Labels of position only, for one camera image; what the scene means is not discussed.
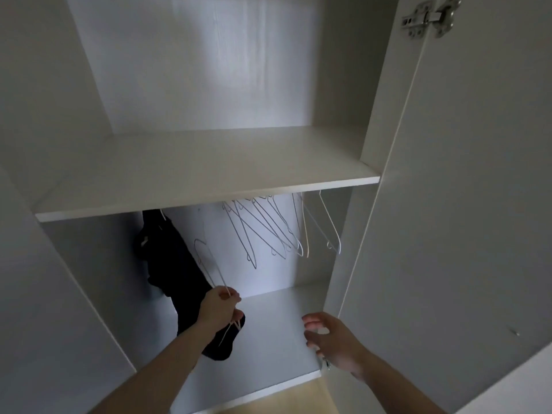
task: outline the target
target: person's left arm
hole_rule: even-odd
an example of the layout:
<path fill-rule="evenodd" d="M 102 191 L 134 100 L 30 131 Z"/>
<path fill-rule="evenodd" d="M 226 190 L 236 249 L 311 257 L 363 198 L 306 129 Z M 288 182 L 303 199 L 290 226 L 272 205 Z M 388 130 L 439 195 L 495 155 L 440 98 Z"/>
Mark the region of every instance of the person's left arm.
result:
<path fill-rule="evenodd" d="M 203 349 L 218 330 L 244 315 L 239 294 L 217 286 L 203 299 L 197 322 L 175 338 L 155 359 L 108 395 L 90 414 L 166 414 Z"/>

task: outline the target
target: metal hinge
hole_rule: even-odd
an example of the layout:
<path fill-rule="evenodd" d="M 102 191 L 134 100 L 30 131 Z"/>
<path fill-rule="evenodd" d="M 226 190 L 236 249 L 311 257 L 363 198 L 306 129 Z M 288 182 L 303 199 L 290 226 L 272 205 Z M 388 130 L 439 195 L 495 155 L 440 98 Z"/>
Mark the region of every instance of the metal hinge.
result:
<path fill-rule="evenodd" d="M 419 3 L 414 9 L 414 13 L 402 18 L 401 28 L 409 31 L 410 39 L 420 39 L 432 23 L 437 29 L 437 37 L 441 37 L 452 29 L 454 12 L 460 7 L 461 2 L 462 0 L 446 0 L 435 11 L 433 10 L 433 0 Z"/>

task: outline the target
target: hanging clothes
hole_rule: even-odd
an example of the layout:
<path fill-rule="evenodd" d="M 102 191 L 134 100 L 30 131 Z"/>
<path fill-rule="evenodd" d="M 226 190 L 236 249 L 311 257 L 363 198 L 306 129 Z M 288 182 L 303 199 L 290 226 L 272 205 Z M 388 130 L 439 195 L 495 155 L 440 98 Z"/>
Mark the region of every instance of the hanging clothes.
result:
<path fill-rule="evenodd" d="M 172 300 L 180 334 L 197 321 L 199 307 L 212 287 L 171 220 L 159 209 L 143 211 L 142 215 L 144 225 L 134 240 L 134 252 L 147 261 L 149 283 Z M 244 324 L 245 315 L 239 320 L 240 327 Z M 205 347 L 203 354 L 215 361 L 227 359 L 238 333 L 235 325 L 224 327 Z"/>

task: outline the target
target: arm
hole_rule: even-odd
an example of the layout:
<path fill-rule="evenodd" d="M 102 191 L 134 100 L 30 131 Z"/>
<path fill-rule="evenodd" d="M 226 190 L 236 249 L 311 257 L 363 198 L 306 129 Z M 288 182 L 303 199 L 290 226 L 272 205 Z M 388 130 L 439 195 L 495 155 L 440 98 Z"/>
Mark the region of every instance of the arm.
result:
<path fill-rule="evenodd" d="M 218 286 L 203 299 L 197 322 L 175 338 L 155 359 L 104 399 L 91 414 L 132 412 L 167 414 L 203 349 L 218 330 L 244 315 L 235 309 L 239 294 Z"/>
<path fill-rule="evenodd" d="M 366 383 L 387 414 L 445 414 L 404 376 L 370 353 L 339 319 L 311 313 L 303 322 L 306 330 L 329 330 L 329 334 L 305 331 L 307 347 L 318 347 L 318 356 Z"/>

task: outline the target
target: light wood floor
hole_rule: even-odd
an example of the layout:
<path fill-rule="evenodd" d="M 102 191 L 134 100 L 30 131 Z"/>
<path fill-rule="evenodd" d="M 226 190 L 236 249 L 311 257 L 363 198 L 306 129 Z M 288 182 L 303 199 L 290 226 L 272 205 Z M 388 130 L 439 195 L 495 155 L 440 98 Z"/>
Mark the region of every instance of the light wood floor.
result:
<path fill-rule="evenodd" d="M 339 414 L 322 378 L 223 411 L 221 414 Z"/>

